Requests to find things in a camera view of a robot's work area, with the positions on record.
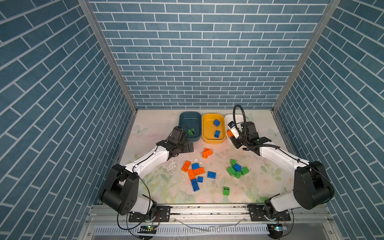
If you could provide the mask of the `white plastic bin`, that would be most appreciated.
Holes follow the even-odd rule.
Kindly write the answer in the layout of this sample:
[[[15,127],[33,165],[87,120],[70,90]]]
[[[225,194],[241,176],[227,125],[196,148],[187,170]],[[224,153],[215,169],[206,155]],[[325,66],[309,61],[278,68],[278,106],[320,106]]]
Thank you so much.
[[[240,134],[240,136],[237,138],[237,140],[241,140],[242,137],[243,137],[243,130],[242,130],[242,126],[241,126],[241,124],[244,123],[243,116],[242,116],[242,115],[239,115],[239,114],[235,114],[235,115],[233,115],[233,114],[229,114],[229,115],[226,115],[226,116],[225,116],[226,133],[227,133],[227,130],[230,129],[230,128],[228,127],[228,124],[229,124],[229,122],[231,122],[231,121],[234,121],[234,122],[235,122],[235,124],[237,125],[237,129],[238,129],[238,131],[239,131],[239,134]]]

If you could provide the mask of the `yellow plastic bin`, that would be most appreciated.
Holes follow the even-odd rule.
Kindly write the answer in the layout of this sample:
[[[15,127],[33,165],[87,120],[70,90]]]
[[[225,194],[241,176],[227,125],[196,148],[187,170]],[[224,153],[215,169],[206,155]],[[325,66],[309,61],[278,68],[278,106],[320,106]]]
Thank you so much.
[[[214,120],[219,120],[220,125],[214,126]],[[220,131],[220,137],[215,138],[215,131]],[[206,144],[221,144],[226,139],[226,126],[224,116],[217,113],[207,113],[202,116],[202,137]]]

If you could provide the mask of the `dark teal plastic bin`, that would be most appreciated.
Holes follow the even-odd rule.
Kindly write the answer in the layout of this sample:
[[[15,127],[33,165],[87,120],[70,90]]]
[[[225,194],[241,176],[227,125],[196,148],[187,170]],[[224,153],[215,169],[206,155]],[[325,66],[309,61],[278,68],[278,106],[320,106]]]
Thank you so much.
[[[195,134],[188,135],[188,140],[197,142],[202,135],[202,115],[198,112],[183,112],[179,117],[179,126],[186,132],[188,129],[194,129]]]

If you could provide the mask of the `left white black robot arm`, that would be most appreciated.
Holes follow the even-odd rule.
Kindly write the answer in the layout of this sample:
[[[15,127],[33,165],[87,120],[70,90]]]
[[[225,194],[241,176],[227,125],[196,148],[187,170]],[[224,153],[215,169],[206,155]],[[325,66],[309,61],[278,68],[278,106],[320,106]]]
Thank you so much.
[[[159,165],[184,151],[188,131],[176,126],[170,135],[146,155],[124,166],[114,165],[101,189],[99,200],[119,215],[140,214],[145,221],[153,220],[157,203],[148,196],[139,195],[139,184],[143,178]]]

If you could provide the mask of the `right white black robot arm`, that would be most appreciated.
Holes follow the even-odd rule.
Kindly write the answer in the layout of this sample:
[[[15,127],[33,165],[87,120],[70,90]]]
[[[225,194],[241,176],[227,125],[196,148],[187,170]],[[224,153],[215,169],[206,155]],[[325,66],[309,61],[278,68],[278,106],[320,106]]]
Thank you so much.
[[[291,209],[311,210],[329,202],[335,195],[335,189],[328,178],[325,167],[319,161],[309,162],[284,151],[266,137],[259,137],[255,124],[242,122],[238,125],[228,123],[227,135],[236,149],[243,147],[279,165],[293,176],[293,190],[279,194],[265,201],[265,218],[273,221]]]

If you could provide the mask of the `orange L-shaped lego brick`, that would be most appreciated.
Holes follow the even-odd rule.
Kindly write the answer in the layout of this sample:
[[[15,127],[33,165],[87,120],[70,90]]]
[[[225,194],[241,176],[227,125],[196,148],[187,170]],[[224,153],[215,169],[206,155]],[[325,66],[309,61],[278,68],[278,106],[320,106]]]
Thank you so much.
[[[198,168],[198,169],[189,169],[187,171],[188,175],[189,175],[189,178],[190,180],[193,180],[196,178],[196,176],[198,175],[201,175],[201,174],[204,174],[205,173],[205,170],[204,168]]]

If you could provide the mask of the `long blue lego brick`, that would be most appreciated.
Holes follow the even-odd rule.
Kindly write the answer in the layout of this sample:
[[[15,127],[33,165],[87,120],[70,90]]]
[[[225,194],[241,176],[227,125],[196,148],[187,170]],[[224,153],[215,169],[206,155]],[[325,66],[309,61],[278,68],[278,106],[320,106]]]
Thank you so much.
[[[192,179],[191,184],[194,192],[197,192],[200,190],[197,179]]]

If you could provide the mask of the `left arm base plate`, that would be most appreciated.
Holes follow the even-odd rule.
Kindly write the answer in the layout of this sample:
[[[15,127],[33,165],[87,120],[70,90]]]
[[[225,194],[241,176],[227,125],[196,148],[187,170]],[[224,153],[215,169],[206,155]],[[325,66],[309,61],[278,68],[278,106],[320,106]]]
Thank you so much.
[[[130,213],[128,221],[130,223],[139,222],[169,222],[171,214],[171,206],[156,206],[151,207],[150,212],[147,214]]]

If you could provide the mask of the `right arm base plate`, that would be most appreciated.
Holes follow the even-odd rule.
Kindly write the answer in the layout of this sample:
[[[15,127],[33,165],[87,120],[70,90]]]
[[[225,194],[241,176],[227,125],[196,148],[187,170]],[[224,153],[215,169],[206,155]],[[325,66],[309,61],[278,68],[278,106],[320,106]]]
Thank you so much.
[[[278,220],[288,222],[291,220],[291,216],[288,211],[277,212],[269,205],[249,204],[247,205],[247,210],[249,211],[252,222],[276,222]]]

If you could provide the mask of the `aluminium front rail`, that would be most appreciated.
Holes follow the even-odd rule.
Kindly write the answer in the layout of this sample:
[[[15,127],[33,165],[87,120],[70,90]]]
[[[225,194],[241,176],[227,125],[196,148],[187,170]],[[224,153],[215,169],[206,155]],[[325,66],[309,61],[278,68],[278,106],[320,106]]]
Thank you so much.
[[[281,216],[267,219],[262,204],[159,204],[152,219],[138,213],[118,215],[106,205],[94,205],[89,213],[86,225],[115,225],[120,223],[130,226],[137,223],[160,224],[241,224],[245,223],[295,223],[295,224],[330,224],[334,220],[324,205],[311,210],[303,208],[286,210]]]

